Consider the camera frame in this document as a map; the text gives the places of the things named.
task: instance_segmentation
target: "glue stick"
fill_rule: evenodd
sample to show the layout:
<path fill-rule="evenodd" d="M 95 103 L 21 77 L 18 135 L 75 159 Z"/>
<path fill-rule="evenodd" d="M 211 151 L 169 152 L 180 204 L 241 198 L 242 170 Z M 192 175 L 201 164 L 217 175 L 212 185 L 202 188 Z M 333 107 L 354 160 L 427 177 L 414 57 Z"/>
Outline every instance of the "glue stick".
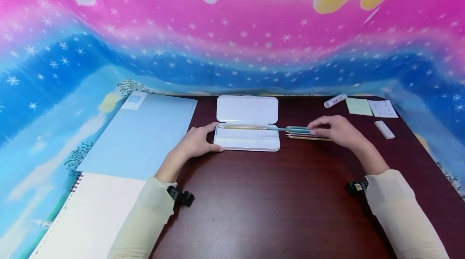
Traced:
<path fill-rule="evenodd" d="M 347 94 L 339 94 L 336 97 L 333 97 L 332 99 L 328 100 L 327 102 L 324 103 L 325 108 L 329 109 L 331 106 L 336 105 L 337 103 L 340 103 L 344 99 L 348 97 Z"/>

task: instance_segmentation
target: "person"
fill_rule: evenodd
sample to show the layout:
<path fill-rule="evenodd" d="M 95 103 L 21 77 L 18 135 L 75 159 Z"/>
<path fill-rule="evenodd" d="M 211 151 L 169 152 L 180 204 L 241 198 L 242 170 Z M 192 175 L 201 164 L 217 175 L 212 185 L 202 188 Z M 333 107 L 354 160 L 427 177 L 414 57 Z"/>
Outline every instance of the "person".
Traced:
<path fill-rule="evenodd" d="M 183 165 L 192 157 L 222 152 L 206 142 L 217 126 L 191 128 L 166 156 L 154 177 L 141 190 L 123 223 L 107 259 L 147 259 L 169 217 L 174 200 L 166 189 L 174 185 Z M 369 183 L 365 194 L 372 213 L 383 227 L 398 259 L 446 259 L 449 256 L 434 227 L 415 199 L 415 194 L 397 170 L 392 170 L 374 145 L 346 118 L 322 116 L 309 123 L 311 133 L 349 148 L 358 157 Z"/>

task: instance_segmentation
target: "beige sleeve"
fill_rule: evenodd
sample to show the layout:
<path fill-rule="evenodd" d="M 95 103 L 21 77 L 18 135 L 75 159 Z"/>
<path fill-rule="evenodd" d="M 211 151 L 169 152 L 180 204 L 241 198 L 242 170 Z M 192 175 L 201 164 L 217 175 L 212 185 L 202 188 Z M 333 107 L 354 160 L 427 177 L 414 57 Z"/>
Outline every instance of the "beige sleeve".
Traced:
<path fill-rule="evenodd" d="M 136 203 L 119 230 L 107 259 L 147 259 L 158 237 L 174 213 L 174 200 L 162 183 L 152 177 L 140 191 Z"/>
<path fill-rule="evenodd" d="M 402 174 L 367 175 L 366 196 L 398 259 L 448 259 L 441 239 Z"/>

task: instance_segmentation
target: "colorful backdrop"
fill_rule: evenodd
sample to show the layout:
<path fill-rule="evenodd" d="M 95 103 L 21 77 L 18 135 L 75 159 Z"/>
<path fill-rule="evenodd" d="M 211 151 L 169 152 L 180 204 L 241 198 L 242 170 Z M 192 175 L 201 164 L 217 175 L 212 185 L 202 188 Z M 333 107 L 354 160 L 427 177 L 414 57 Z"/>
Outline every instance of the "colorful backdrop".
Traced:
<path fill-rule="evenodd" d="M 132 90 L 377 95 L 462 197 L 464 0 L 0 0 L 0 254 L 27 258 Z"/>

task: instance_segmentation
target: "black wrist strap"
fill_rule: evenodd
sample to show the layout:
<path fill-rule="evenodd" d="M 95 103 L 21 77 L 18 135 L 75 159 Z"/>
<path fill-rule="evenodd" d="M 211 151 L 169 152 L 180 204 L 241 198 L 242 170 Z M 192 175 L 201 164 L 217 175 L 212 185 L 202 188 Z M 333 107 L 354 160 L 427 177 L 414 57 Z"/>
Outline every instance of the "black wrist strap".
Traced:
<path fill-rule="evenodd" d="M 368 182 L 366 179 L 362 181 L 352 181 L 346 184 L 346 190 L 350 195 L 354 196 L 361 192 L 364 192 L 368 188 Z"/>
<path fill-rule="evenodd" d="M 174 186 L 170 186 L 166 189 L 168 194 L 172 197 L 172 199 L 176 202 L 180 202 L 184 206 L 191 206 L 192 201 L 194 201 L 194 195 L 190 192 L 181 192 Z"/>

